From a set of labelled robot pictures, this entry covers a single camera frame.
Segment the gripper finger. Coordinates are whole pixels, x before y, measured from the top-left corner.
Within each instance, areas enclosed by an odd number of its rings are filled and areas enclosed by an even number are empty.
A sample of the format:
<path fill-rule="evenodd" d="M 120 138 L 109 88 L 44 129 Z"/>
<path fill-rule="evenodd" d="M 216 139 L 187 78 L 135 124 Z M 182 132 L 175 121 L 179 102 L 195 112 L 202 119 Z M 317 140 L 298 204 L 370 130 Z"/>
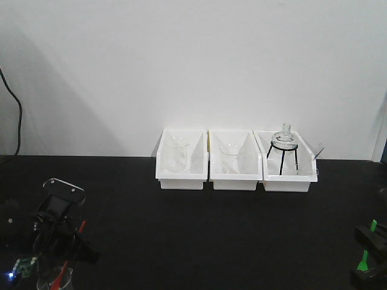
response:
<path fill-rule="evenodd" d="M 351 270 L 350 282 L 353 287 L 386 287 L 386 262 L 367 271 Z"/>
<path fill-rule="evenodd" d="M 80 233 L 74 237 L 72 259 L 77 262 L 97 263 L 100 253 L 91 249 Z"/>
<path fill-rule="evenodd" d="M 377 224 L 375 232 L 365 226 L 356 227 L 354 238 L 378 264 L 386 262 L 386 224 Z"/>

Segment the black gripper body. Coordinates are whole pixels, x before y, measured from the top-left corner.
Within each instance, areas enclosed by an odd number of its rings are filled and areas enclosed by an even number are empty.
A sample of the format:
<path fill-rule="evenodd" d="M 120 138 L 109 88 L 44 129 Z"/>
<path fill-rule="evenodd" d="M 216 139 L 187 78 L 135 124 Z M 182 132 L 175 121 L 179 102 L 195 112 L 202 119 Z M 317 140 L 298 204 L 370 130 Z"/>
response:
<path fill-rule="evenodd" d="M 85 202 L 84 189 L 51 178 L 44 182 L 47 197 L 26 214 L 14 199 L 1 202 L 1 250 L 53 259 L 85 260 L 86 242 L 68 216 Z"/>

